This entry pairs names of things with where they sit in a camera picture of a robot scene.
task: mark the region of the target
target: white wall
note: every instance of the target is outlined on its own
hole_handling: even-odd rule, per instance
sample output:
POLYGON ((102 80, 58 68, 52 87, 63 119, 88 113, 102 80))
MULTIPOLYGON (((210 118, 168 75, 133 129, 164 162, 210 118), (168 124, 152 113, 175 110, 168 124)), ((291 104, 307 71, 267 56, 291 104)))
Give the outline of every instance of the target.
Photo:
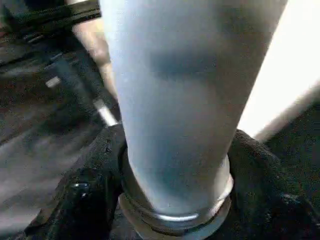
POLYGON ((238 128, 266 140, 320 95, 320 1, 289 0, 238 128))

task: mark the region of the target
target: black surface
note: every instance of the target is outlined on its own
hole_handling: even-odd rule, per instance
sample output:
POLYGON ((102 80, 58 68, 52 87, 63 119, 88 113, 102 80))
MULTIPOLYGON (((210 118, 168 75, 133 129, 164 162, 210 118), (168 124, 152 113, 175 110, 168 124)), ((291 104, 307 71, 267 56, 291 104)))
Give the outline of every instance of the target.
POLYGON ((320 211, 320 103, 315 103, 266 145, 320 211))

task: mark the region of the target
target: black cloth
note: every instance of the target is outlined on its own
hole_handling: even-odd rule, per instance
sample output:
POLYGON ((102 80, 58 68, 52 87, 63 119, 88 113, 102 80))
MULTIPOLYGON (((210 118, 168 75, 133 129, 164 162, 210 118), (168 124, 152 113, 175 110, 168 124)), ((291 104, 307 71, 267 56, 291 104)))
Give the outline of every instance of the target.
MULTIPOLYGON (((107 167, 101 162, 98 168, 91 167, 97 166, 92 163, 101 160, 102 152, 109 149, 110 141, 103 141, 108 134, 103 130, 92 143, 90 157, 62 180, 55 204, 11 240, 140 239, 119 207, 114 216, 110 213, 116 203, 106 190, 114 187, 110 172, 104 170, 107 167), (83 183, 82 188, 77 189, 75 183, 83 183)), ((234 178, 232 206, 209 240, 319 239, 319 214, 267 147, 238 130, 228 156, 234 178)))

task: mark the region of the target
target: black fabric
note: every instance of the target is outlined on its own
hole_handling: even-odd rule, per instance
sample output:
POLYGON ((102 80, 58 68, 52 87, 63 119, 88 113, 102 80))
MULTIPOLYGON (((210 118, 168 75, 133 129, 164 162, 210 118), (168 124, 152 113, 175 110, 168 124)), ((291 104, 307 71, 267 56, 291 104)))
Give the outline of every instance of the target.
MULTIPOLYGON (((33 226, 34 223, 31 224, 24 233, 12 239, 69 240, 76 239, 73 238, 74 236, 77 239, 84 239, 82 234, 77 234, 75 231, 79 231, 79 226, 83 226, 81 221, 88 223, 88 220, 94 221, 97 225, 91 224, 90 228, 86 228, 87 239, 102 239, 102 236, 107 236, 106 230, 109 232, 110 239, 140 239, 119 207, 115 211, 111 230, 108 228, 110 222, 105 223, 103 228, 101 225, 104 223, 103 218, 100 220, 97 218, 97 216, 103 216, 101 212, 112 208, 112 204, 106 204, 104 201, 104 198, 108 199, 110 196, 99 194, 99 191, 103 192, 106 187, 100 184, 103 182, 101 179, 108 177, 109 173, 109 171, 101 171, 104 169, 102 163, 105 163, 101 161, 102 157, 105 152, 112 152, 115 149, 121 152, 121 148, 110 147, 110 141, 101 142, 103 140, 101 136, 110 136, 107 132, 104 130, 104 135, 100 135, 92 144, 84 164, 75 167, 76 170, 72 171, 72 174, 64 179, 65 182, 62 181, 63 183, 59 185, 60 188, 68 187, 63 191, 64 195, 61 199, 59 194, 57 195, 59 200, 56 201, 57 206, 49 219, 42 224, 38 222, 35 226, 33 226), (96 186, 93 187, 96 194, 93 194, 84 205, 79 202, 79 197, 75 197, 81 196, 83 192, 70 189, 70 183, 79 183, 81 182, 79 179, 86 179, 86 183, 91 180, 91 185, 96 186), (71 201, 68 200, 68 204, 64 204, 65 199, 71 199, 71 201), (93 213, 88 211, 92 207, 95 209, 93 213), (82 217, 76 217, 75 210, 82 217)), ((121 146, 119 139, 122 138, 117 138, 117 146, 121 146)), ((305 197, 299 183, 282 168, 280 160, 268 148, 238 130, 228 156, 234 178, 234 188, 231 193, 232 206, 225 222, 208 238, 209 240, 313 240, 320 236, 319 215, 305 197)))

